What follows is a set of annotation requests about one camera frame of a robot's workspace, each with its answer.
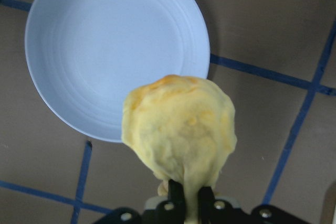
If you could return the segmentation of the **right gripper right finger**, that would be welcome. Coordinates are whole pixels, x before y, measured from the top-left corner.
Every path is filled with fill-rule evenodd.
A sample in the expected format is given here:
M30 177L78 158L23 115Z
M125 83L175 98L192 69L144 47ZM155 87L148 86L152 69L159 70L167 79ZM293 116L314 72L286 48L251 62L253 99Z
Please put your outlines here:
M232 197L215 195L211 187L198 192L198 218L200 223L234 223L239 219L241 208Z

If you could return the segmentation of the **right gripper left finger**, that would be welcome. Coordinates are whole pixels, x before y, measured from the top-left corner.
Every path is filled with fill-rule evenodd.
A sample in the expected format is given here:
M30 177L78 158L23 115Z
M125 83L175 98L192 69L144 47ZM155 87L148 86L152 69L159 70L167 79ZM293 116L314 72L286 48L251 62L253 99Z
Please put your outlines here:
M151 197L145 202L143 223L184 223L185 215L183 186L170 179L166 196Z

